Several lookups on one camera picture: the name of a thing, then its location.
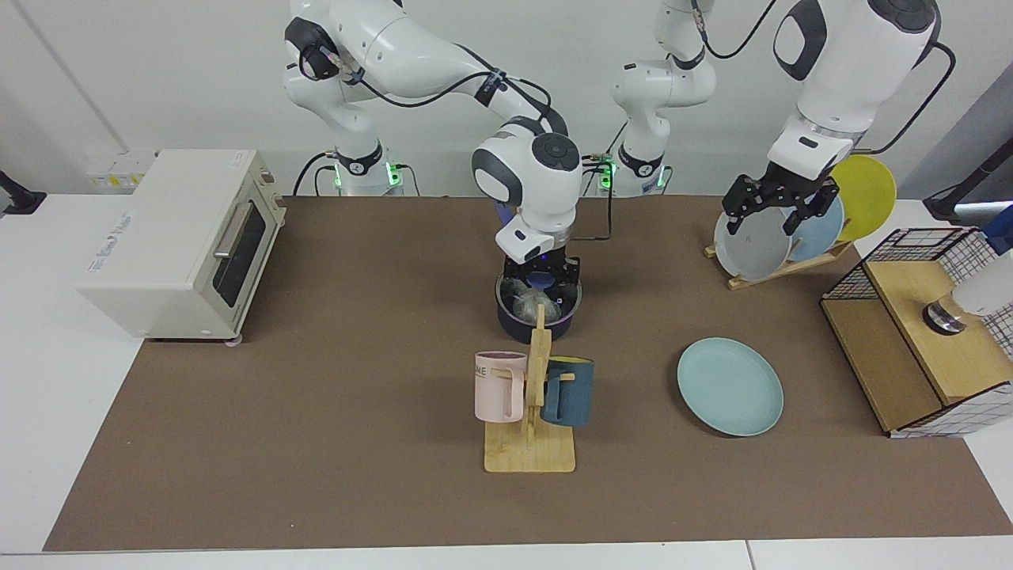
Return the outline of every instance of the table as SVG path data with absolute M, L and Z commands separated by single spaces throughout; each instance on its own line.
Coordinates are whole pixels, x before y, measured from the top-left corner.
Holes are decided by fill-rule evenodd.
M 132 339 L 79 298 L 71 287 L 81 259 L 101 240 L 129 196 L 51 195 L 33 216 L 0 219 L 0 552 L 29 554 L 42 545 L 140 341 Z M 887 228 L 940 225 L 917 201 L 902 201 Z M 888 229 L 860 242 L 867 252 Z M 968 444 L 1007 513 L 1013 507 L 1013 422 L 968 438 Z M 456 547 L 353 551 L 247 551 L 9 556 L 2 568 L 62 567 L 430 567 L 481 561 L 483 567 L 518 561 L 614 568 L 808 566 L 1005 568 L 1013 537 L 946 540 L 744 541 L 581 546 Z

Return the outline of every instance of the light blue plate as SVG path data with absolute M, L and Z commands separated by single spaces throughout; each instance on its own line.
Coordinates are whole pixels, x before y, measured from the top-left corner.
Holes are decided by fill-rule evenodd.
M 786 208 L 785 215 L 790 213 L 791 209 Z M 823 217 L 809 218 L 798 225 L 798 229 L 791 237 L 792 243 L 795 241 L 801 243 L 788 253 L 788 260 L 804 261 L 819 257 L 834 246 L 842 229 L 844 229 L 844 200 L 835 197 Z
M 730 435 L 759 435 L 781 418 L 784 393 L 770 364 L 729 339 L 693 343 L 679 359 L 679 392 L 710 427 Z

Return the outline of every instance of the oven handle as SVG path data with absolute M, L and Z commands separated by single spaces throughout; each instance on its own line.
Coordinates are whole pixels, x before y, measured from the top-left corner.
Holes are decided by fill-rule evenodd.
M 232 212 L 232 219 L 229 220 L 229 225 L 226 226 L 225 233 L 222 234 L 222 239 L 215 246 L 216 257 L 220 259 L 232 258 L 232 255 L 236 252 L 236 247 L 239 246 L 239 237 L 243 233 L 243 227 L 246 226 L 246 222 L 249 220 L 252 212 L 253 201 L 246 201 L 236 206 L 236 209 Z

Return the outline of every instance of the oven window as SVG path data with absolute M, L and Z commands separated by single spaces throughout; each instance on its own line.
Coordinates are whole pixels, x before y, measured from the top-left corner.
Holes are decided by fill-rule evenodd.
M 263 216 L 260 215 L 259 210 L 257 210 L 254 203 L 253 210 L 250 212 L 250 217 L 246 220 L 246 226 L 243 227 L 239 244 L 236 246 L 236 252 L 232 257 L 222 259 L 218 263 L 218 270 L 215 272 L 215 278 L 212 280 L 212 283 L 215 287 L 215 291 L 218 292 L 218 295 L 222 297 L 230 308 L 236 307 L 239 292 L 243 289 L 243 282 L 246 281 L 246 274 L 253 264 L 257 247 L 259 247 L 260 240 L 263 238 L 266 229 L 267 224 L 264 223 Z

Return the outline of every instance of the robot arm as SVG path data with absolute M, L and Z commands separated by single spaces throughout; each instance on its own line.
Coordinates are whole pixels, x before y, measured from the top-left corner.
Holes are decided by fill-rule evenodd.
M 855 149 L 939 33 L 934 0 L 854 0 L 834 25 L 825 1 L 800 0 L 778 28 L 774 54 L 803 82 L 802 94 L 767 154 L 766 173 L 738 176 L 725 194 L 732 234 L 770 206 L 794 209 L 784 224 L 789 235 L 824 215 L 838 191 L 831 169 Z
M 704 12 L 713 4 L 700 2 Z M 714 92 L 714 68 L 704 59 L 690 0 L 660 0 L 654 39 L 669 57 L 624 66 L 612 88 L 612 98 L 629 119 L 612 180 L 615 195 L 641 195 L 657 187 L 672 131 L 658 110 L 700 104 Z
M 389 189 L 383 168 L 380 173 L 373 168 L 385 161 L 386 150 L 372 120 L 353 101 L 387 93 L 412 98 L 466 93 L 506 120 L 472 157 L 479 188 L 518 207 L 496 242 L 518 263 L 536 249 L 565 245 L 579 197 L 579 153 L 554 109 L 467 48 L 419 26 L 399 3 L 293 0 L 291 7 L 286 40 L 297 63 L 287 70 L 286 88 L 296 104 L 331 128 L 339 174 L 349 174 L 357 186 L 381 190 L 372 193 Z

